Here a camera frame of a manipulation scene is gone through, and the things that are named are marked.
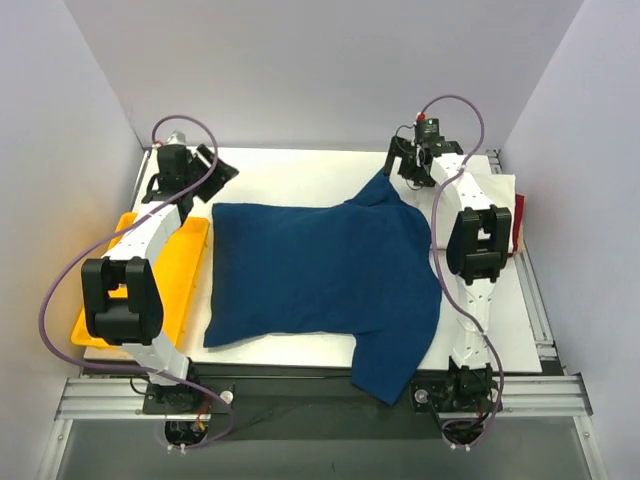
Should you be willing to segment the blue t shirt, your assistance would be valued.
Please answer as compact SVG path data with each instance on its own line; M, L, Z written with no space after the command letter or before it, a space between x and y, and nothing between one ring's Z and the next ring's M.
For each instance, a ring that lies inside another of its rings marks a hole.
M327 208L212 208L211 319L203 344L267 334L349 334L352 383L394 404L429 350L442 290L431 231L387 176Z

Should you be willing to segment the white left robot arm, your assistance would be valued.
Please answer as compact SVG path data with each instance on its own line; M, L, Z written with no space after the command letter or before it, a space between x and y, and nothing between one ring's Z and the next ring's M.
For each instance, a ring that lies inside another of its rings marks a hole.
M156 148L158 172L147 185L134 223L115 246L81 267L88 334L122 348L148 370L151 383L167 387L166 398L182 412L195 409L201 385L188 377L191 361L163 332L164 307L153 266L184 225L196 198L210 200L238 175L204 144Z

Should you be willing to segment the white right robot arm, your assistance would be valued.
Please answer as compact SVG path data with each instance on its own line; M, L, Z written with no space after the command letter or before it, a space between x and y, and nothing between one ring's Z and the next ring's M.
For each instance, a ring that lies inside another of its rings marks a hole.
M451 360L460 369L485 369L491 354L483 335L488 332L495 285L509 254L512 214L496 205L466 170L462 148L441 135L437 118L419 113L412 128L411 140L399 135L391 138L383 174L390 176L399 160L398 174L414 188L437 189L432 228L437 226L442 198L456 209L446 247L446 264L456 280L457 293L445 295L459 324Z

